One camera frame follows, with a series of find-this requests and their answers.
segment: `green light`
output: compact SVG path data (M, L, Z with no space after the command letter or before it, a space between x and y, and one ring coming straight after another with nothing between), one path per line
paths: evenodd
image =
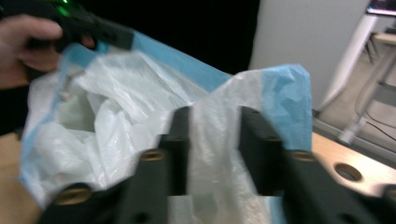
M65 17L70 17L69 12L64 7L58 7L58 11Z

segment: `hand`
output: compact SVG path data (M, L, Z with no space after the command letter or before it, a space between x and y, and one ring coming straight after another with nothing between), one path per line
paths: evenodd
M55 40L62 36L62 28L54 21L28 15L8 17L0 21L0 90L28 84L25 65L38 71L56 69L60 54L53 46L26 49L32 37Z

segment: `plastic bag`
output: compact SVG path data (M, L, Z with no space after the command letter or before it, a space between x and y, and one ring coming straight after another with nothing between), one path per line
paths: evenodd
M186 220L194 223L282 223L280 199L255 194L236 151L238 109L260 110L286 149L310 150L307 72L286 64L229 77L143 35L135 45L125 54L66 52L65 60L85 72L67 85L66 102L60 101L63 76L52 74L33 84L30 108L39 109L31 111L24 133L21 180L38 203L45 207L52 193L70 183L105 189L132 175L136 152L156 146L174 109L191 105L189 195L171 203L174 212L183 210L171 219L189 214L193 217ZM42 86L51 86L52 94L43 94ZM37 105L37 97L46 103Z

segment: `white wall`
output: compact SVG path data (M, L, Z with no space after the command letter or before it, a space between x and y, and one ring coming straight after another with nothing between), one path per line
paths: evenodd
M299 63L319 110L368 1L262 0L249 69Z

